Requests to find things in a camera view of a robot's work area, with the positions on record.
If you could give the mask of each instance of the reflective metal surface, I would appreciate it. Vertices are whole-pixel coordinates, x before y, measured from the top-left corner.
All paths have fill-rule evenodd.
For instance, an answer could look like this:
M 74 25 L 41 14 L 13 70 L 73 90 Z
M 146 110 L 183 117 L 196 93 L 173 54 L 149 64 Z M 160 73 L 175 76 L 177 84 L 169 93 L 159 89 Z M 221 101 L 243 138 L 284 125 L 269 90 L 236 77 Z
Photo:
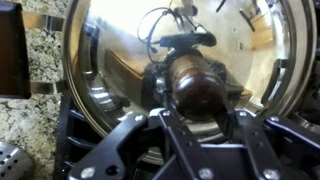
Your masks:
M 311 0 L 230 0 L 223 6 L 193 1 L 197 11 L 187 1 L 170 2 L 71 1 L 64 27 L 65 74 L 77 106 L 99 134 L 108 134 L 127 114 L 148 115 L 165 106 L 169 62 L 186 51 L 201 56 L 223 80 L 233 106 L 259 116 L 286 115 L 294 108 L 314 56 Z M 148 14 L 159 7 L 166 13 Z M 175 20 L 168 7 L 185 16 Z M 200 141 L 219 133 L 214 118 L 177 115 Z M 156 151 L 147 157 L 159 159 Z
M 34 164 L 28 154 L 8 143 L 0 142 L 0 178 L 28 179 Z

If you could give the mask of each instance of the bolt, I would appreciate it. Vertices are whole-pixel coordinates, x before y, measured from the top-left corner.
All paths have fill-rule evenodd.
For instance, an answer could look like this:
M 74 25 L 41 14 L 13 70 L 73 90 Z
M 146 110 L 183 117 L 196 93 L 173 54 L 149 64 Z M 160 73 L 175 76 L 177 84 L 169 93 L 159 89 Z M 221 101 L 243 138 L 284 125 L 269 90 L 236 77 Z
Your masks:
M 135 121 L 141 121 L 142 119 L 143 119 L 143 115 L 139 115 L 134 118 Z
M 163 116 L 169 116 L 170 115 L 170 111 L 165 111 L 162 114 L 163 114 Z
M 275 122 L 278 122 L 279 121 L 279 118 L 277 116 L 272 116 L 270 118 L 271 121 L 275 121 Z
M 199 170 L 199 176 L 203 180 L 213 179 L 214 174 L 209 168 L 202 168 Z
M 157 80 L 156 80 L 156 91 L 157 91 L 159 94 L 163 94 L 165 88 L 166 88 L 165 79 L 164 79 L 163 77 L 157 78 Z
M 280 173 L 276 169 L 266 169 L 263 171 L 263 175 L 268 180 L 279 180 L 280 179 Z
M 240 116 L 247 116 L 247 112 L 241 111 L 241 112 L 239 113 L 239 115 L 240 115 Z
M 94 176 L 94 173 L 95 173 L 94 167 L 85 168 L 81 171 L 81 178 L 83 179 L 92 178 Z

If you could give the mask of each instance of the speckled granite surface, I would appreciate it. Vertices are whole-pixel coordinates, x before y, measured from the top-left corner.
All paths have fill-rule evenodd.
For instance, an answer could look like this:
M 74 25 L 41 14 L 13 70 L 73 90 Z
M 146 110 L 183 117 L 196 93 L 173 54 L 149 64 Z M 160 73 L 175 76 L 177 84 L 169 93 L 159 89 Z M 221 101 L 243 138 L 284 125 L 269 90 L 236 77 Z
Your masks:
M 69 0 L 14 0 L 25 11 L 64 16 Z M 31 80 L 63 77 L 60 32 L 26 30 Z M 33 95 L 29 100 L 0 99 L 0 141 L 24 149 L 36 164 L 32 179 L 52 179 L 60 95 Z

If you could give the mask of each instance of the metal strainer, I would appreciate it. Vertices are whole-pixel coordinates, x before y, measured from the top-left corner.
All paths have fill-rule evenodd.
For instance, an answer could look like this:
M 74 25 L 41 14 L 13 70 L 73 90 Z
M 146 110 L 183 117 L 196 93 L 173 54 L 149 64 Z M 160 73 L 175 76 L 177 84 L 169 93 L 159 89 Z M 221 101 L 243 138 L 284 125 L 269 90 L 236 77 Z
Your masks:
M 27 179 L 33 170 L 32 159 L 16 146 L 0 142 L 0 180 Z

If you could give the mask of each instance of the wire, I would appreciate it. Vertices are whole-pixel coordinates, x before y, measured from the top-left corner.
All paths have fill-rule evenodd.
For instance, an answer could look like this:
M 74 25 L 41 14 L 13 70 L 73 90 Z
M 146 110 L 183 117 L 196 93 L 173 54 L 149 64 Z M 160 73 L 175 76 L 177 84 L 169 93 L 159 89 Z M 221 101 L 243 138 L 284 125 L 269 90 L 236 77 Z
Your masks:
M 162 12 L 162 14 L 160 15 L 160 17 L 159 17 L 159 18 L 155 21 L 155 23 L 153 24 L 152 28 L 151 28 L 150 31 L 149 31 L 149 34 L 148 34 L 146 40 L 143 40 L 143 39 L 140 37 L 140 26 L 141 26 L 141 23 L 143 22 L 143 20 L 144 20 L 149 14 L 151 14 L 151 13 L 153 13 L 153 12 L 155 12 L 155 11 L 158 11 L 158 10 L 163 10 L 163 12 Z M 170 8 L 166 8 L 166 7 L 155 8 L 155 9 L 152 9 L 151 11 L 149 11 L 148 13 L 146 13 L 146 14 L 142 17 L 142 19 L 141 19 L 141 21 L 140 21 L 140 23 L 139 23 L 138 29 L 137 29 L 137 37 L 138 37 L 138 39 L 139 39 L 142 43 L 146 44 L 149 59 L 150 59 L 150 61 L 153 62 L 153 63 L 154 63 L 155 61 L 154 61 L 154 60 L 152 59 L 152 57 L 151 57 L 150 50 L 151 50 L 153 53 L 156 53 L 157 50 L 156 50 L 154 47 L 152 47 L 151 45 L 153 45 L 153 44 L 159 44 L 160 41 L 152 42 L 152 41 L 151 41 L 151 40 L 152 40 L 152 36 L 153 36 L 153 33 L 154 33 L 155 28 L 156 28 L 157 24 L 159 23 L 159 21 L 160 21 L 164 16 L 166 16 L 167 14 L 171 14 L 171 15 L 173 16 L 173 18 L 174 18 L 174 20 L 175 20 L 175 22 L 176 22 L 176 24 L 177 24 L 178 29 L 181 31 L 181 27 L 180 27 L 180 25 L 179 25 L 178 19 L 179 19 L 180 22 L 181 22 L 182 28 L 184 28 L 184 21 L 183 21 L 182 16 L 181 16 L 179 13 L 174 12 L 174 11 L 172 11 Z
M 153 13 L 153 12 L 155 12 L 155 11 L 159 11 L 159 10 L 169 11 L 170 14 L 173 15 L 173 11 L 172 11 L 171 9 L 169 9 L 169 8 L 166 8 L 166 7 L 155 8 L 155 9 L 152 9 L 151 11 L 147 12 L 147 13 L 142 17 L 142 19 L 141 19 L 141 21 L 140 21 L 140 23 L 139 23 L 138 29 L 137 29 L 137 37 L 138 37 L 138 39 L 139 39 L 142 43 L 144 43 L 144 44 L 146 44 L 147 42 L 146 42 L 145 40 L 143 40 L 143 39 L 141 38 L 141 36 L 140 36 L 140 26 L 141 26 L 143 20 L 144 20 L 149 14 L 151 14 L 151 13 Z

